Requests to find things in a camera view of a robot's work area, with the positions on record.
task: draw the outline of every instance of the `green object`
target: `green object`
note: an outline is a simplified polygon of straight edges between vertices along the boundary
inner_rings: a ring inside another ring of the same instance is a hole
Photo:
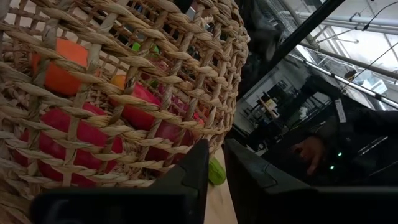
[[[209,181],[214,185],[221,185],[226,180],[226,172],[216,158],[209,162]]]
[[[150,86],[151,86],[152,88],[154,88],[154,89],[157,88],[158,84],[159,84],[159,82],[158,82],[157,80],[152,80],[152,81],[150,81]]]
[[[139,51],[139,49],[140,49],[140,47],[141,47],[141,44],[138,44],[137,42],[136,43],[134,43],[133,45],[132,45],[132,50],[133,51],[135,51],[135,52],[138,52]],[[159,48],[155,45],[155,52],[156,53],[158,53],[158,54],[160,54],[160,50],[159,50]]]

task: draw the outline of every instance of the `cable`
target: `cable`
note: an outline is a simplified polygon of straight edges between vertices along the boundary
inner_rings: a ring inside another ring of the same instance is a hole
[[[366,24],[366,25],[363,27],[362,31],[365,31],[365,30],[367,30],[367,29],[369,28],[369,25],[371,24],[371,22],[373,21],[373,19],[375,19],[375,18],[380,14],[380,12],[382,12],[382,11],[385,10],[386,8],[392,6],[393,4],[397,4],[397,3],[398,3],[398,1],[396,1],[396,2],[394,2],[394,3],[391,3],[391,4],[387,5],[387,6],[385,6],[384,8],[382,8],[382,9],[381,9],[381,10],[368,22],[368,24]]]
[[[364,181],[364,180],[366,180],[366,179],[368,179],[368,178],[370,178],[370,177],[372,177],[372,176],[374,176],[374,175],[376,175],[376,174],[378,174],[378,173],[380,173],[380,172],[382,172],[382,171],[384,171],[384,170],[386,170],[386,169],[388,169],[388,168],[390,168],[390,167],[392,167],[392,166],[394,166],[394,165],[396,165],[396,164],[398,164],[398,161],[392,162],[392,163],[389,164],[388,166],[385,166],[385,167],[383,167],[383,168],[381,168],[381,169],[379,169],[379,170],[377,170],[377,171],[375,171],[375,172],[369,174],[369,175],[368,175],[367,177],[365,177],[365,178],[356,179],[356,180],[352,181],[352,183],[362,182],[362,181]]]
[[[346,33],[351,32],[351,31],[353,31],[353,30],[354,30],[354,29],[350,29],[350,30],[341,32],[341,33],[339,33],[339,34],[333,35],[333,36],[331,36],[331,37],[327,37],[327,38],[325,38],[325,39],[323,39],[323,40],[317,40],[317,43],[319,44],[320,42],[323,42],[323,41],[328,40],[328,39],[335,38],[335,37],[337,37],[337,36],[339,36],[339,35],[341,35],[341,34],[346,34]]]
[[[360,76],[363,72],[365,72],[370,66],[372,66],[375,62],[377,62],[381,57],[383,57],[388,51],[390,51],[393,47],[395,47],[396,45],[398,45],[398,42],[396,44],[394,44],[393,46],[391,46],[388,50],[386,50],[382,55],[380,55],[377,59],[375,59],[375,61],[373,61],[372,63],[370,63],[368,66],[366,66],[366,68],[364,68],[364,70],[362,72],[360,72],[356,77],[354,77],[351,81],[349,81],[349,83],[347,83],[342,89],[341,92],[343,92],[343,90],[350,84],[352,83],[355,78],[357,78],[358,76]]]

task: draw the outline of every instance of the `red object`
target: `red object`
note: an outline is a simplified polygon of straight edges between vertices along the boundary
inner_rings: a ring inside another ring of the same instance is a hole
[[[158,100],[150,91],[146,90],[144,87],[142,87],[142,85],[138,83],[136,84],[136,87],[134,88],[134,93],[132,95],[142,100],[145,100],[146,102],[160,106],[160,100]],[[146,131],[150,130],[152,123],[155,121],[155,117],[131,105],[126,105],[124,107],[122,115],[133,126]]]
[[[100,108],[97,108],[89,103],[85,103],[83,109],[93,112],[97,115],[105,115],[105,112]],[[65,133],[68,132],[70,117],[69,115],[62,112],[60,109],[52,109],[49,112],[45,113],[41,118],[43,123],[57,129],[63,131]],[[86,124],[83,121],[79,121],[78,129],[77,129],[77,138],[80,141],[91,143],[95,146],[104,147],[107,135],[102,133],[98,128],[92,127]],[[27,142],[29,139],[29,132],[25,130],[25,132],[21,136],[21,140]],[[40,133],[39,136],[39,148],[42,152],[50,154],[51,156],[57,159],[65,159],[66,150],[63,146],[57,144],[50,137],[46,136],[44,133]],[[112,151],[114,153],[122,153],[123,145],[122,140],[119,137],[116,137]],[[13,151],[14,159],[20,165],[27,167],[28,161],[27,158],[23,155],[19,154],[17,151]],[[101,165],[101,161],[96,159],[90,152],[86,152],[78,149],[76,153],[74,165],[84,166],[89,169],[98,170]],[[105,168],[105,173],[110,172],[116,165],[116,161],[108,161],[108,165]],[[44,177],[48,177],[52,180],[62,181],[63,175],[58,171],[51,168],[50,165],[38,161],[39,171],[42,173]],[[94,186],[94,182],[88,180],[86,177],[83,177],[78,174],[72,174],[72,183],[77,184],[79,186]]]
[[[162,121],[159,128],[156,131],[155,137],[161,137],[161,138],[168,139],[168,140],[174,142],[177,140],[177,137],[178,137],[178,134],[180,131],[181,131],[181,128],[178,127],[177,125]],[[182,138],[180,145],[181,146],[191,146],[192,144],[193,144],[192,133],[189,130],[186,130],[185,135]],[[168,154],[169,153],[163,149],[150,147],[149,151],[145,157],[145,160],[146,161],[162,161],[167,158]],[[183,157],[184,157],[184,154],[177,153],[174,156],[172,164],[178,163]]]
[[[124,83],[126,82],[125,75],[115,75],[111,83],[116,85],[117,87],[124,89]],[[136,83],[134,87],[134,92],[132,96],[145,100],[146,102],[156,104],[160,106],[160,100],[156,98],[150,91],[145,89],[142,85]],[[110,100],[113,106],[116,106],[118,103],[114,100]],[[152,123],[155,121],[155,117],[147,114],[145,111],[138,109],[131,105],[126,105],[122,112],[123,118],[129,121],[131,125],[133,125],[137,129],[149,131]]]
[[[205,124],[205,122],[202,119],[200,119],[200,117],[199,117],[199,115],[197,113],[193,114],[193,119],[195,121],[198,121],[199,124]]]

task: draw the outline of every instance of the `pipe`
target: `pipe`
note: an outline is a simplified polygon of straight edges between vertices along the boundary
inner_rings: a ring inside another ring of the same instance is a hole
[[[344,83],[345,85],[351,86],[354,89],[359,90],[359,91],[361,91],[361,92],[363,92],[363,93],[365,93],[365,94],[367,94],[367,95],[369,95],[369,96],[371,96],[373,98],[376,98],[376,96],[377,96],[379,98],[378,100],[380,100],[383,103],[386,103],[386,104],[398,109],[398,103],[395,102],[395,101],[392,101],[392,100],[390,100],[390,99],[388,99],[388,98],[386,98],[384,96],[381,96],[381,95],[379,95],[379,94],[377,94],[377,93],[375,93],[375,92],[373,92],[371,90],[368,90],[367,88],[364,88],[364,87],[362,87],[360,85],[352,83],[352,82],[348,81],[345,78],[341,78],[341,77],[339,77],[337,75],[334,75],[331,72],[329,72],[329,71],[327,71],[327,70],[325,70],[323,68],[320,68],[320,67],[314,65],[313,63],[308,62],[308,61],[306,61],[306,60],[304,60],[304,59],[302,59],[302,58],[300,58],[300,57],[298,57],[298,56],[296,56],[294,54],[290,54],[289,53],[289,56],[291,56],[292,58],[297,59],[298,61],[301,61],[302,63],[308,65],[309,67],[314,68],[315,70],[318,70],[319,72],[324,73],[325,75],[328,75],[328,76],[334,78],[335,80],[337,80],[337,81],[339,81],[341,83]]]
[[[286,0],[280,0],[279,1],[282,6],[284,6],[289,12],[290,15],[293,17],[294,21],[297,23],[297,27],[302,24],[301,19],[299,16],[296,14],[296,12],[293,10],[293,8],[290,6],[290,4],[286,3]],[[311,34],[307,35],[305,39],[308,41],[309,44],[311,44],[314,47],[319,47],[318,43],[315,42],[314,38],[311,36]]]
[[[312,46],[310,46],[308,44],[304,44],[304,43],[299,43],[299,44],[301,46],[303,46],[303,47],[308,48],[308,49],[316,50],[315,48],[313,48]],[[375,67],[375,66],[372,66],[372,65],[369,66],[366,63],[359,62],[359,61],[353,60],[351,58],[346,58],[344,56],[341,56],[341,55],[338,55],[338,54],[334,54],[334,53],[331,53],[331,52],[323,50],[323,49],[317,49],[317,51],[322,53],[322,54],[325,54],[325,55],[337,58],[339,60],[342,60],[344,62],[348,62],[348,63],[351,63],[353,65],[356,65],[356,66],[359,66],[359,67],[362,67],[362,68],[367,68],[369,71],[380,73],[381,75],[385,75],[385,76],[393,78],[393,79],[398,79],[398,74],[396,74],[394,72],[390,72],[390,71],[387,71],[385,69],[378,68],[378,67]]]
[[[294,11],[298,11],[302,6],[303,6],[303,4],[305,4],[303,1],[294,9]]]
[[[304,17],[304,16],[300,16],[300,18],[302,20],[306,20],[307,19],[307,17]],[[360,24],[360,23],[357,23],[357,22],[335,21],[333,19],[325,19],[322,22],[331,22],[331,23],[334,23],[334,24],[351,25],[351,26],[358,26],[358,25],[360,25],[362,27],[364,26],[364,24]],[[369,26],[369,28],[398,31],[398,27],[379,26],[379,25],[372,25],[372,24]]]
[[[344,25],[344,24],[335,24],[332,22],[322,22],[322,25],[328,25],[328,26],[336,26],[336,27],[342,27],[342,28],[347,28],[347,29],[356,29],[356,30],[362,30],[364,25]],[[398,35],[398,30],[385,30],[385,29],[380,29],[380,28],[368,28],[366,31],[369,32],[377,32],[381,34],[391,34],[391,35]]]
[[[300,16],[300,18],[303,20],[307,19],[307,17],[305,16]],[[330,19],[325,19],[324,21],[322,21],[321,24],[322,25],[330,24],[329,26],[337,26],[342,28],[349,27],[350,29],[354,29],[356,27],[357,30],[362,30],[364,27],[364,24],[358,24],[356,22],[334,21]],[[366,31],[396,35],[396,32],[398,32],[398,27],[386,27],[386,26],[383,27],[383,26],[370,25],[369,28],[366,29]]]
[[[307,12],[296,12],[297,15],[299,16],[311,16],[310,13]],[[327,19],[333,19],[336,21],[349,21],[349,22],[360,22],[360,23],[364,23],[367,24],[371,21],[372,18],[370,17],[359,17],[359,16],[354,16],[351,18],[351,16],[328,16]],[[375,18],[372,21],[373,25],[381,25],[381,26],[395,26],[398,27],[398,20],[395,19],[379,19],[379,18]]]
[[[333,30],[333,28],[331,26],[329,26],[329,28],[325,31],[325,34],[323,36],[325,36],[325,38],[326,38],[326,37],[329,37],[332,35],[336,35],[336,33]],[[346,55],[346,50],[345,49],[343,50],[343,47],[344,47],[343,45],[341,45],[341,47],[340,47],[340,45],[334,40],[327,40],[327,42],[330,46],[333,47],[335,54],[343,55],[345,57],[350,57],[349,55]]]
[[[329,27],[329,26],[324,26],[324,27],[322,28],[322,30],[319,31],[319,33],[317,33],[317,34],[315,34],[315,36],[313,36],[313,39],[316,40],[321,34],[323,34],[324,31],[327,30],[328,27]]]
[[[301,2],[302,2],[302,4],[304,5],[304,8],[309,12],[309,13],[313,13],[313,11],[309,8],[309,6],[304,2],[304,0],[301,0]],[[326,33],[328,33],[329,32],[329,30],[333,30],[330,26],[325,26],[325,27],[327,27],[326,29],[325,29],[325,31],[324,32],[326,32]],[[328,41],[328,44],[332,47],[332,49],[333,49],[333,51],[334,51],[334,53],[342,53],[343,54],[343,51],[341,50],[341,48],[340,48],[340,46],[338,45],[338,44],[336,44],[334,41],[331,41],[331,40],[327,40]]]
[[[323,42],[323,41],[328,40],[328,39],[335,39],[335,38],[338,37],[339,35],[345,34],[345,33],[348,33],[348,32],[351,32],[352,30],[354,30],[354,29],[350,29],[350,30],[341,32],[341,33],[339,33],[339,34],[336,34],[336,35],[333,35],[333,36],[331,36],[331,37],[325,38],[325,39],[323,39],[323,40],[318,40],[317,42],[320,43],[320,42]]]
[[[344,39],[334,39],[335,41],[342,41],[342,42],[348,42],[348,43],[353,43],[353,44],[357,44],[359,43],[359,40],[355,39],[355,40],[344,40]]]

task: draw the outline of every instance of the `person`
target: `person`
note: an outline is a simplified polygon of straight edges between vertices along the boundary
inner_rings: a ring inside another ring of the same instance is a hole
[[[346,111],[347,122],[354,134],[372,134],[375,136],[391,136],[398,134],[398,111],[375,111],[369,108],[355,108]],[[339,123],[335,116],[328,118],[323,124],[313,127],[309,137],[292,147],[293,152],[310,165],[307,174],[312,175],[328,151],[336,146],[339,134]]]

